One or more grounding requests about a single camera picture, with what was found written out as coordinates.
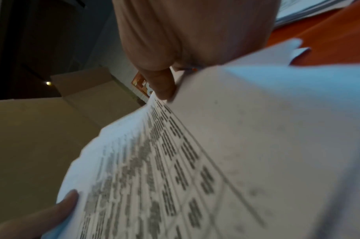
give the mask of stack of paper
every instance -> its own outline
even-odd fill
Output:
[[[103,128],[44,238],[360,238],[360,65],[289,67],[299,44],[188,75]]]
[[[311,17],[333,9],[344,8],[354,0],[282,0],[275,27]]]

